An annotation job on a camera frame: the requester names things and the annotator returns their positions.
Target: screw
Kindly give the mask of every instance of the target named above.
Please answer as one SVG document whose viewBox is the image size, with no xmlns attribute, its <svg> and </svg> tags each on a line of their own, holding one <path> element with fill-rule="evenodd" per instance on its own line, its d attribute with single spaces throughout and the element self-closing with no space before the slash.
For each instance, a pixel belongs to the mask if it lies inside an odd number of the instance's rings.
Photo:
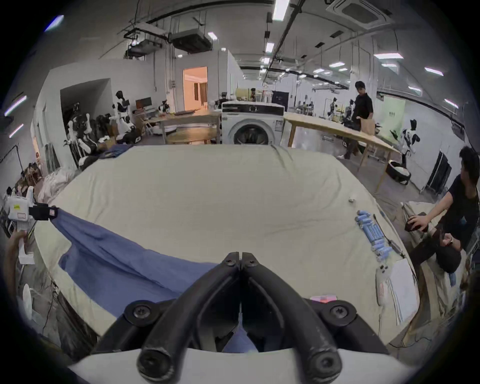
<svg viewBox="0 0 480 384">
<path fill-rule="evenodd" d="M 348 310 L 341 305 L 337 305 L 330 310 L 330 313 L 337 319 L 343 319 L 348 315 Z"/>
<path fill-rule="evenodd" d="M 333 352 L 320 352 L 310 359 L 310 370 L 318 377 L 334 376 L 340 372 L 341 367 L 340 358 Z"/>
<path fill-rule="evenodd" d="M 147 379 L 160 381 L 173 373 L 170 358 L 156 350 L 143 351 L 137 361 L 137 369 Z"/>
<path fill-rule="evenodd" d="M 148 316 L 150 316 L 150 308 L 148 308 L 145 305 L 139 305 L 138 307 L 135 307 L 135 309 L 133 310 L 133 315 L 137 319 L 145 319 Z"/>
</svg>

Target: man's hand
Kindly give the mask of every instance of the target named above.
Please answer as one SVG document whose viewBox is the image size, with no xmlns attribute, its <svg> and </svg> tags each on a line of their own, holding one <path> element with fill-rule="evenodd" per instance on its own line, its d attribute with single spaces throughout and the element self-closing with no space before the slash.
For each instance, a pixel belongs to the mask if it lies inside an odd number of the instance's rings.
<svg viewBox="0 0 480 384">
<path fill-rule="evenodd" d="M 408 223 L 412 225 L 413 229 L 422 231 L 427 227 L 428 223 L 430 223 L 430 220 L 427 216 L 414 215 L 408 218 Z"/>
<path fill-rule="evenodd" d="M 440 246 L 446 247 L 452 241 L 453 241 L 452 234 L 451 233 L 445 233 L 444 238 L 440 239 Z"/>
</svg>

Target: white bedsheet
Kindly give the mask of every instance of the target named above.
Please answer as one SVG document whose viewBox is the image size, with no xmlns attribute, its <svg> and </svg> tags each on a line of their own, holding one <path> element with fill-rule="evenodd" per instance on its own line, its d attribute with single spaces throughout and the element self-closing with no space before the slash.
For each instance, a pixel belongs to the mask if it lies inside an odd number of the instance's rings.
<svg viewBox="0 0 480 384">
<path fill-rule="evenodd" d="M 186 260 L 217 263 L 229 252 L 252 252 L 303 297 L 334 294 L 351 302 L 375 332 L 378 262 L 355 223 L 356 211 L 376 213 L 386 235 L 402 244 L 375 199 L 338 160 L 291 148 L 134 147 L 94 163 L 52 205 Z M 103 334 L 114 317 L 58 266 L 70 243 L 50 222 L 38 222 L 35 236 L 69 303 Z M 392 340 L 410 320 L 397 326 L 390 301 L 381 339 Z"/>
</svg>

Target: black t-shirt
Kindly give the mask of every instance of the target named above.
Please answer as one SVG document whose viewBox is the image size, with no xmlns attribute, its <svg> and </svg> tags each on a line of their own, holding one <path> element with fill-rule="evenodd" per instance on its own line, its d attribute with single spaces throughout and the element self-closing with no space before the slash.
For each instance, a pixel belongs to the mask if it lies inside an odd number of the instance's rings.
<svg viewBox="0 0 480 384">
<path fill-rule="evenodd" d="M 366 93 L 358 95 L 355 99 L 355 109 L 353 110 L 352 120 L 356 121 L 357 116 L 367 119 L 371 113 L 373 113 L 373 104 L 370 96 Z"/>
<path fill-rule="evenodd" d="M 455 178 L 448 191 L 453 196 L 453 203 L 439 224 L 443 225 L 444 233 L 451 233 L 455 239 L 460 240 L 462 248 L 465 249 L 479 219 L 479 199 L 478 196 L 473 199 L 465 196 L 465 185 L 460 175 Z"/>
</svg>

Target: washing machine door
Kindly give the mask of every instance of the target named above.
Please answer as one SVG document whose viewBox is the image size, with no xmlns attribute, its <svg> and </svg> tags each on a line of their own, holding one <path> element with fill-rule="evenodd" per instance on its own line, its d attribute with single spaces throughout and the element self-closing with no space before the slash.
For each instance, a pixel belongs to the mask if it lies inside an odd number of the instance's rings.
<svg viewBox="0 0 480 384">
<path fill-rule="evenodd" d="M 274 142 L 270 126 L 263 120 L 245 119 L 235 124 L 229 132 L 233 144 L 269 145 Z"/>
</svg>

